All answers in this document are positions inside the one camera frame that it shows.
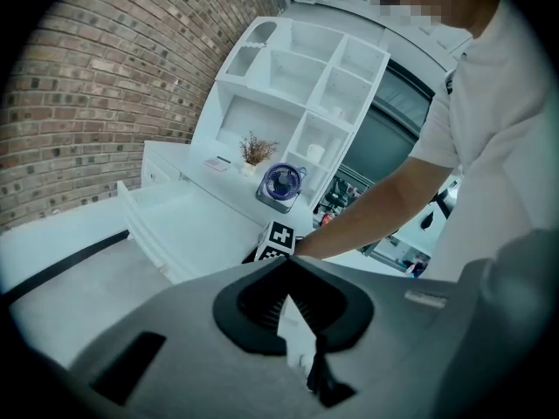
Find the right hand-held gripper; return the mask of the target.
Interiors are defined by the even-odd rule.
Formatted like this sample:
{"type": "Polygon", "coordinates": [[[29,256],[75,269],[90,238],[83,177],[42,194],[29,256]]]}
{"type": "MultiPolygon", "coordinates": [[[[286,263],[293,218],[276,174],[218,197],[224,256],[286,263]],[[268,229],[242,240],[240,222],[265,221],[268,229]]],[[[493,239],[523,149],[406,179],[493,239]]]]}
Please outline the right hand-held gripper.
{"type": "Polygon", "coordinates": [[[270,221],[259,235],[254,260],[287,257],[293,254],[295,230],[277,221],[270,221]]]}

